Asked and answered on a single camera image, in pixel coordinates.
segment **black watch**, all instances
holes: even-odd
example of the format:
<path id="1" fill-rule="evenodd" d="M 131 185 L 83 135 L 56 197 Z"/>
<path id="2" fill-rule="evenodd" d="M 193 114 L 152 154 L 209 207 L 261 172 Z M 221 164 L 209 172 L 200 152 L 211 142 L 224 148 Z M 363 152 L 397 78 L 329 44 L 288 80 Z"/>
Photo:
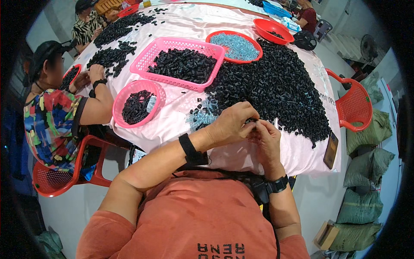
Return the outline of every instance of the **black watch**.
<path id="1" fill-rule="evenodd" d="M 185 154 L 187 155 L 185 157 L 185 160 L 189 165 L 208 165 L 207 152 L 197 152 L 193 146 L 193 143 L 191 143 L 191 140 L 188 137 L 187 133 L 179 136 L 178 141 L 180 142 Z"/>
<path id="2" fill-rule="evenodd" d="M 100 79 L 100 80 L 96 80 L 95 82 L 94 82 L 94 84 L 92 85 L 92 87 L 94 88 L 94 90 L 95 90 L 95 88 L 99 85 L 99 84 L 106 84 L 108 82 L 108 80 L 105 78 L 105 79 Z"/>
<path id="3" fill-rule="evenodd" d="M 267 191 L 267 193 L 269 195 L 272 194 L 272 193 L 281 192 L 284 189 L 286 189 L 288 182 L 289 181 L 288 181 L 288 177 L 287 177 L 286 174 L 285 174 L 285 176 L 280 177 L 276 181 L 265 182 L 265 184 L 266 184 L 266 191 Z"/>

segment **blue plastic basket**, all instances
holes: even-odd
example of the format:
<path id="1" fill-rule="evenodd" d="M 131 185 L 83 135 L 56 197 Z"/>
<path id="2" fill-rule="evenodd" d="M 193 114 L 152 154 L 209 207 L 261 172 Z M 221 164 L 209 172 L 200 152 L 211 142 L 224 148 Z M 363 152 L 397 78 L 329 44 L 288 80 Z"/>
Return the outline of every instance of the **blue plastic basket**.
<path id="1" fill-rule="evenodd" d="M 265 1 L 263 1 L 263 9 L 265 10 L 265 12 L 270 13 L 271 15 L 277 15 L 279 17 L 288 17 L 288 18 L 292 17 L 285 9 L 271 5 Z"/>

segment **orange t-shirt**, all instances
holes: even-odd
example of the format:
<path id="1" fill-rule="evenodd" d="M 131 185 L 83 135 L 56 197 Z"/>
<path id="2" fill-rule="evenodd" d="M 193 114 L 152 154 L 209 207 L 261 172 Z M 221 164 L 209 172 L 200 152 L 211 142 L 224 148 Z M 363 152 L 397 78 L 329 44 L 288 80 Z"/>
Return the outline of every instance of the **orange t-shirt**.
<path id="1" fill-rule="evenodd" d="M 218 172 L 187 171 L 221 177 Z M 234 180 L 174 178 L 153 188 L 135 228 L 97 211 L 80 238 L 77 258 L 276 258 L 272 225 L 250 190 Z M 280 240 L 281 258 L 309 258 L 302 236 Z"/>

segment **pink rectangular basket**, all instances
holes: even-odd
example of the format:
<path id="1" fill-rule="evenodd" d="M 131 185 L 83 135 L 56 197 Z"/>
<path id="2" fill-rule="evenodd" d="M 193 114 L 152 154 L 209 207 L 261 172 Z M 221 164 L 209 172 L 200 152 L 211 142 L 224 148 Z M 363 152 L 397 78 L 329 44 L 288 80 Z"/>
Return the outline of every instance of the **pink rectangular basket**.
<path id="1" fill-rule="evenodd" d="M 217 63 L 214 66 L 214 69 L 208 79 L 208 81 L 204 84 L 196 84 L 193 82 L 165 76 L 165 75 L 158 75 L 154 73 L 149 73 L 148 66 L 154 66 L 156 63 L 154 59 L 161 51 L 168 51 L 168 49 L 191 49 L 196 50 L 206 56 L 213 56 L 213 58 L 217 59 Z M 222 46 L 210 44 L 204 41 L 193 41 L 188 39 L 179 39 L 179 38 L 169 38 L 169 37 L 161 37 L 157 38 L 152 41 L 134 60 L 132 65 L 130 66 L 130 72 L 139 74 L 144 79 L 149 79 L 153 81 L 158 81 L 162 83 L 166 83 L 169 85 L 175 85 L 178 87 L 186 88 L 189 90 L 193 90 L 196 92 L 203 92 L 204 89 L 211 85 L 213 79 L 216 77 L 217 72 L 220 69 L 221 64 L 223 63 L 225 49 Z"/>

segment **chair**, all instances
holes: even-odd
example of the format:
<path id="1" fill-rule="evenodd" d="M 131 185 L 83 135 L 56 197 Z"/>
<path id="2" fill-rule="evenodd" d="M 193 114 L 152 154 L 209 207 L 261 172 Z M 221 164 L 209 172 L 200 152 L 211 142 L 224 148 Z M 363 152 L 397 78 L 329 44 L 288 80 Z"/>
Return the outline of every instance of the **chair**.
<path id="1" fill-rule="evenodd" d="M 123 0 L 99 0 L 95 4 L 94 8 L 99 15 L 105 14 L 107 11 L 111 10 L 112 7 L 119 8 L 122 5 Z"/>
<path id="2" fill-rule="evenodd" d="M 80 169 L 82 167 L 82 157 L 86 145 L 93 145 L 102 148 L 98 163 L 96 164 L 94 174 L 92 175 L 90 181 L 79 179 Z M 106 151 L 110 145 L 116 147 L 116 145 L 93 135 L 85 136 L 79 148 L 73 174 L 70 172 L 57 172 L 53 169 L 47 168 L 39 161 L 36 162 L 33 168 L 32 184 L 34 188 L 42 196 L 55 197 L 66 192 L 75 184 L 95 184 L 109 187 L 112 181 L 109 181 L 102 176 L 102 166 L 104 164 Z"/>
<path id="3" fill-rule="evenodd" d="M 353 132 L 363 131 L 372 120 L 371 99 L 365 88 L 351 78 L 340 78 L 329 69 L 325 69 L 328 75 L 340 83 L 351 83 L 351 89 L 337 100 L 336 108 L 339 117 L 339 126 L 345 127 Z M 353 126 L 351 123 L 361 122 L 361 126 Z"/>
<path id="4" fill-rule="evenodd" d="M 333 26 L 329 22 L 325 21 L 324 19 L 320 19 L 316 24 L 315 32 L 313 35 L 315 36 L 316 40 L 320 42 L 332 29 Z"/>

